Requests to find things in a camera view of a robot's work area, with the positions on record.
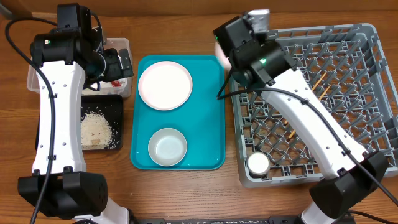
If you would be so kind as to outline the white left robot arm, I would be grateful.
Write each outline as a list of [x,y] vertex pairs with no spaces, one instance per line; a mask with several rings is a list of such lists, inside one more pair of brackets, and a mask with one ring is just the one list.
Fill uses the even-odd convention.
[[32,173],[18,193],[34,215],[76,223],[134,223],[130,209],[108,195],[106,179],[86,171],[81,148],[81,96],[94,83],[133,74],[127,49],[106,49],[96,14],[77,3],[60,4],[53,29],[35,36],[25,60],[40,85],[39,138]]

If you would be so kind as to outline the white cup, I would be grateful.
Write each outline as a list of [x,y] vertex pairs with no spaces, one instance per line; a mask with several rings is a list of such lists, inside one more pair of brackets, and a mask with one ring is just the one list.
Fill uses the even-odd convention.
[[263,177],[271,168],[271,162],[263,152],[254,152],[251,154],[248,157],[247,164],[249,173],[253,177]]

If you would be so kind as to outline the tissue with red wrapper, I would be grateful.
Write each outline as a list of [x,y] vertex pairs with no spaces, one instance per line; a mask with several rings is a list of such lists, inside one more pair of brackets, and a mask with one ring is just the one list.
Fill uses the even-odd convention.
[[131,95],[131,78],[122,78],[111,82],[100,82],[100,90],[84,89],[83,95],[121,95],[126,98]]

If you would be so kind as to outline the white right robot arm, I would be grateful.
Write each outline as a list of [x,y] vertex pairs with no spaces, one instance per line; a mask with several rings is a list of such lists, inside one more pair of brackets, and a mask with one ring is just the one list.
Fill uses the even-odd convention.
[[315,158],[323,178],[310,189],[302,223],[333,223],[377,189],[388,160],[353,139],[314,95],[296,61],[266,37],[260,16],[237,16],[213,31],[231,67],[228,76],[244,92],[260,94],[293,127]]

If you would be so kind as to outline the wooden chopstick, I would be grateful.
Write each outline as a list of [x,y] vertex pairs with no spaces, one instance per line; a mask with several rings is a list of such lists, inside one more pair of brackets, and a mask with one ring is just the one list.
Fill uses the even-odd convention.
[[327,72],[325,72],[318,80],[317,82],[314,84],[314,86],[312,87],[312,91],[316,89],[316,87],[321,83],[321,81],[323,80],[323,78],[326,76]]
[[[327,93],[327,91],[330,89],[331,85],[327,86],[327,88],[324,90],[324,92],[318,97],[319,100],[321,100]],[[290,135],[288,136],[287,140],[291,140],[295,136],[296,131],[293,130]]]

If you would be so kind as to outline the rice pile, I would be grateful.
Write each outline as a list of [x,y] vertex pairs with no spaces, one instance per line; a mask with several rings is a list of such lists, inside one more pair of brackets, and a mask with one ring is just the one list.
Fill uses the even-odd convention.
[[81,146],[83,150],[116,149],[121,142],[117,131],[100,112],[86,112],[81,120]]

